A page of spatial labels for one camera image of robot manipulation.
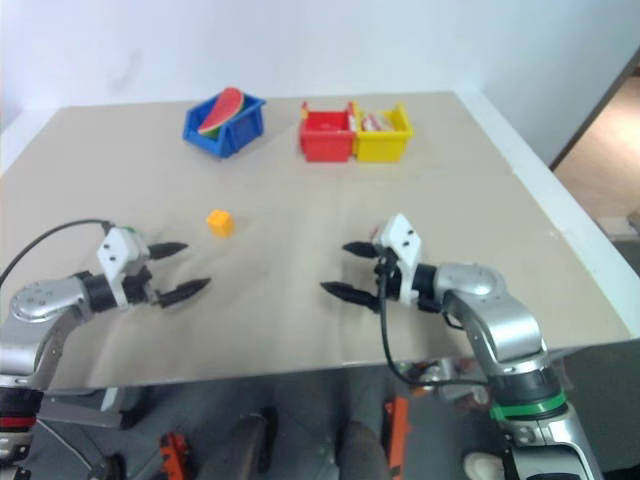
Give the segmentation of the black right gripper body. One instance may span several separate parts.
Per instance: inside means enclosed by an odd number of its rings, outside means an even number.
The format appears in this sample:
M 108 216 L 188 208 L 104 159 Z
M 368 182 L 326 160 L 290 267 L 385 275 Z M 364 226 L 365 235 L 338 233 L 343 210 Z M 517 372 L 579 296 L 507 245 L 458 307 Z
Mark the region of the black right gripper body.
M 398 260 L 398 256 L 390 248 L 382 250 L 374 268 L 379 297 L 391 300 L 399 299 L 402 274 L 398 267 Z

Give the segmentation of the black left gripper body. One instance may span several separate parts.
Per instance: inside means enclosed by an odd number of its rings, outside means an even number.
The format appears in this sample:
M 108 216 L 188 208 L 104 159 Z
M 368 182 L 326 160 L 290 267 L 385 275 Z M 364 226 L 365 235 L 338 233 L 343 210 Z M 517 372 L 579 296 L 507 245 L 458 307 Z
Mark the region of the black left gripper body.
M 125 264 L 120 286 L 127 304 L 159 304 L 158 292 L 152 285 L 153 275 L 148 267 L 149 260 L 149 256 L 143 254 Z

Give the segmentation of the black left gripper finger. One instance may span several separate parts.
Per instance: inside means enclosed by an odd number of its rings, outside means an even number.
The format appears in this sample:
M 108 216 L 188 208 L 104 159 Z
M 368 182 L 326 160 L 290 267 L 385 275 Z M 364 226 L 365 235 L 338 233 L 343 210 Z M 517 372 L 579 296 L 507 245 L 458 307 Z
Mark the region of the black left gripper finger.
M 188 247 L 188 244 L 182 242 L 163 242 L 149 246 L 149 258 L 151 260 L 160 260 L 173 256 Z
M 168 308 L 195 296 L 211 282 L 210 278 L 194 279 L 178 285 L 174 290 L 158 293 L 157 304 L 161 308 Z

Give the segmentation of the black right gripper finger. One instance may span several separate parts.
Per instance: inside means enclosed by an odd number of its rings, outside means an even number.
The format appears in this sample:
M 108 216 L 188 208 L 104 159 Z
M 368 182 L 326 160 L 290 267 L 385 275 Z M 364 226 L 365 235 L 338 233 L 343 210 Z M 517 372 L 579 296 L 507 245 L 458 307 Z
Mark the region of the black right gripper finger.
M 353 287 L 350 284 L 339 281 L 321 282 L 320 286 L 336 298 L 358 306 L 368 308 L 374 313 L 379 312 L 379 299 L 377 296 Z
M 353 241 L 344 244 L 342 249 L 361 258 L 378 258 L 380 256 L 377 247 L 371 242 Z

